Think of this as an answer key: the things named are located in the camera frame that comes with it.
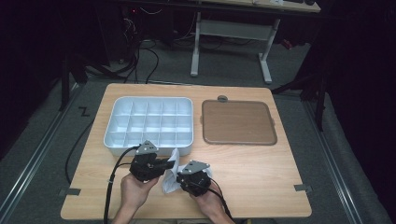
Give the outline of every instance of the brown tray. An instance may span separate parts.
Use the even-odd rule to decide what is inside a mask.
[[[264,102],[206,100],[202,110],[207,143],[270,146],[277,141],[274,121]]]

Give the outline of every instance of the hand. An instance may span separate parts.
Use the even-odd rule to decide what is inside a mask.
[[[220,194],[220,189],[216,184],[212,183],[209,187],[218,194]],[[219,196],[214,194],[210,190],[204,195],[198,197],[195,197],[192,194],[190,194],[190,197],[198,203],[201,212],[205,216],[209,217],[213,223],[215,224],[234,223],[230,219],[230,217],[228,217],[227,214],[224,212],[223,204]]]
[[[143,183],[132,174],[121,180],[121,207],[113,223],[129,223],[149,196],[149,191],[158,183],[159,177]]]

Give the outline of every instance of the metal stand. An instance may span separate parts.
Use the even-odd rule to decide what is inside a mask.
[[[272,26],[262,26],[227,21],[208,21],[201,19],[201,12],[197,12],[195,26],[195,45],[192,53],[191,76],[198,76],[199,69],[199,42],[200,35],[218,35],[244,39],[256,39],[266,41],[263,53],[259,54],[262,76],[267,84],[272,83],[271,74],[268,69],[267,57],[274,42],[280,19],[276,19]]]

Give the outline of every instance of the gray carpet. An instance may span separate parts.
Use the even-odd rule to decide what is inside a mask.
[[[237,47],[222,44],[216,50],[203,49],[200,61],[200,74],[190,77],[191,46],[175,45],[173,48],[157,44],[154,50],[160,62],[150,77],[154,83],[185,83],[195,85],[246,86],[276,88],[291,81],[309,46],[285,49],[274,45],[268,58],[273,84],[263,82],[260,65],[257,61],[256,49],[260,42]],[[137,69],[137,78],[144,82],[156,64],[156,57],[148,50],[141,50]],[[48,145],[45,157],[32,174],[30,184],[16,203],[8,223],[101,223],[101,220],[62,220],[60,211],[64,196],[59,195],[61,189],[67,189],[68,183],[64,173],[64,165],[73,145],[82,131],[94,119],[106,85],[115,80],[106,77],[91,76],[89,82],[79,87],[81,93],[64,114],[63,122]],[[312,206],[312,215],[305,218],[274,218],[253,219],[254,224],[265,223],[351,223],[339,190],[329,170],[318,138],[316,127],[306,106],[300,101],[297,91],[287,91],[275,95],[276,105],[282,119],[290,146],[297,162],[303,182],[312,188],[307,193]],[[58,84],[46,102],[33,114],[29,125],[7,156],[0,162],[0,201],[4,202],[8,193],[22,174],[25,165],[34,155],[51,122],[59,115],[61,88]],[[86,107],[86,115],[82,116],[82,107]],[[378,202],[371,185],[356,161],[336,116],[332,111],[330,99],[326,99],[324,113],[324,135],[340,173],[348,185],[350,195],[361,218],[361,223],[391,223],[384,208]],[[76,146],[68,171],[70,176],[76,170],[81,150],[84,147],[88,132]]]

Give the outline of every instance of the desk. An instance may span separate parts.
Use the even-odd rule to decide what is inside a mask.
[[[292,3],[284,2],[283,5],[271,3],[270,0],[255,0],[253,5],[252,0],[202,0],[208,3],[219,3],[219,4],[230,4],[236,6],[245,7],[267,7],[279,10],[294,10],[301,12],[320,12],[318,4],[309,6],[305,3]],[[201,20],[201,12],[197,12],[197,21],[195,26],[195,44],[194,51],[192,54],[191,62],[191,76],[198,76],[199,68],[199,42],[200,35],[219,35],[226,37],[236,37],[245,39],[255,39],[266,41],[266,45],[263,48],[262,53],[259,54],[259,61],[262,67],[262,75],[264,81],[267,84],[272,83],[270,71],[268,69],[267,57],[276,36],[276,31],[279,26],[280,19],[275,19],[274,23],[269,25],[253,25],[238,22],[227,22],[227,21],[212,21],[212,20]]]
[[[202,102],[226,95],[230,100],[262,101],[268,104],[275,122],[277,143],[273,146],[209,145],[203,139],[200,121]],[[302,180],[290,150],[282,121],[270,90],[265,88],[110,84],[104,94],[86,146],[81,155],[71,189],[80,194],[67,195],[61,211],[65,219],[103,218],[107,180],[118,159],[104,145],[106,126],[114,102],[121,96],[183,96],[193,103],[194,141],[191,154],[180,158],[211,165],[233,217],[308,217],[311,207],[304,191],[294,185]],[[129,173],[121,167],[116,173],[109,217],[120,205],[120,180]],[[169,194],[162,190],[162,178],[135,218],[201,218],[199,208],[187,192]]]

